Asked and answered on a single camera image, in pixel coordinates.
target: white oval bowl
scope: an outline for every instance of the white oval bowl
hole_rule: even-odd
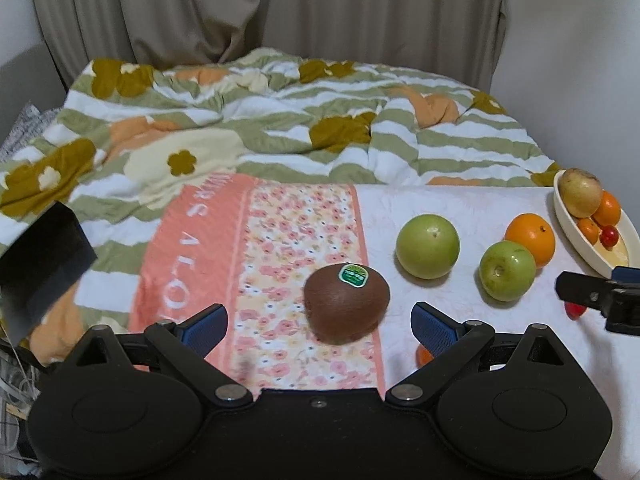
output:
[[[614,267],[605,260],[598,251],[593,248],[587,238],[580,232],[578,226],[575,224],[574,218],[569,214],[560,198],[558,191],[558,180],[562,176],[564,171],[558,171],[554,177],[554,209],[556,211],[556,217],[560,223],[560,227],[564,231],[564,234],[574,246],[578,254],[583,257],[593,270],[601,274],[605,278],[611,277],[611,271]],[[624,240],[626,245],[626,252],[629,257],[629,267],[640,267],[640,237],[636,228],[629,220],[629,217],[623,211],[620,216],[620,222],[616,225],[620,237]]]

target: gray pillow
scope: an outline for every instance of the gray pillow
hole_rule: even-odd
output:
[[[60,108],[52,108],[40,113],[31,102],[27,103],[15,120],[9,135],[0,146],[0,162],[10,160],[14,153],[23,149],[36,137],[41,136],[60,110]]]

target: striped blanket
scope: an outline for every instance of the striped blanket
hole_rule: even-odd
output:
[[[212,174],[535,186],[549,169],[495,99],[442,76],[269,48],[164,72],[97,59],[54,124],[0,165],[0,253],[60,200],[98,254],[31,337],[38,357],[52,362],[92,324],[127,329],[165,208],[186,186],[207,196]]]

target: red tomato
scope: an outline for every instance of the red tomato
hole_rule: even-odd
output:
[[[576,305],[575,303],[569,303],[565,301],[564,311],[566,312],[567,316],[569,316],[569,319],[575,321],[587,311],[587,308],[585,306]]]
[[[618,240],[620,240],[620,234],[613,225],[607,225],[602,228],[600,232],[600,243],[605,249],[614,247]]]
[[[424,346],[418,345],[418,349],[415,352],[415,359],[418,362],[418,366],[423,367],[425,364],[433,361],[433,356]]]

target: kiwi sticker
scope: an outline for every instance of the kiwi sticker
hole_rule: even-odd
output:
[[[349,283],[355,288],[362,288],[369,279],[367,269],[355,264],[346,264],[338,272],[338,279],[341,282]]]

